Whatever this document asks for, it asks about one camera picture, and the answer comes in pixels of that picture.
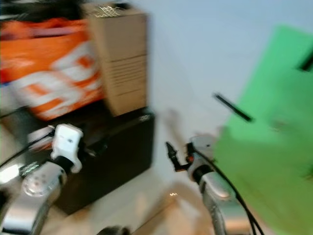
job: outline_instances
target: green cloth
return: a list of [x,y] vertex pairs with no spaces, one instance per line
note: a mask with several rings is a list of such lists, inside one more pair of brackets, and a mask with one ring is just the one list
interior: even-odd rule
[[313,235],[313,36],[279,27],[218,141],[218,165],[278,235]]

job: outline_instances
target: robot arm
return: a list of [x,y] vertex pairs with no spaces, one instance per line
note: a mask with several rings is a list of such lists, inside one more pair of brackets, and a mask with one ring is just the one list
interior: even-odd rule
[[250,235],[249,217],[238,201],[236,192],[204,159],[212,159],[212,144],[210,136],[193,137],[191,143],[187,144],[188,164],[180,165],[177,152],[170,143],[166,143],[175,171],[187,170],[189,178],[199,185],[203,203],[212,217],[215,234]]
[[78,173],[82,168],[77,156],[82,136],[82,131],[72,125],[56,127],[51,159],[24,179],[18,198],[3,219],[1,228],[4,233],[40,233],[51,205],[67,181],[67,175]]

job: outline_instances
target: orange and white bag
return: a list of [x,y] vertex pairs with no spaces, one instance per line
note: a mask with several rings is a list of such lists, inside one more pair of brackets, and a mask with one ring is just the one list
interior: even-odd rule
[[84,21],[8,22],[3,32],[12,36],[0,46],[7,80],[39,118],[50,120],[103,98]]

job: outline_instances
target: cardboard box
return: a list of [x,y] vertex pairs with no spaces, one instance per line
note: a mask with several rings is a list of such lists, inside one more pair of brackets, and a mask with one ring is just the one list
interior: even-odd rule
[[106,102],[113,115],[146,106],[147,14],[131,8],[120,16],[95,16],[98,4],[83,5],[99,57]]

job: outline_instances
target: white wall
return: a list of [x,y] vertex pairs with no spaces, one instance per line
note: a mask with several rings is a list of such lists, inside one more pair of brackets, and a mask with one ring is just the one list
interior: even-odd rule
[[[275,27],[313,33],[312,0],[135,0],[151,14],[150,104],[158,120],[155,167],[172,181],[164,142],[182,146],[196,133],[218,133],[229,110],[212,98],[236,101]],[[174,120],[178,140],[168,117]]]

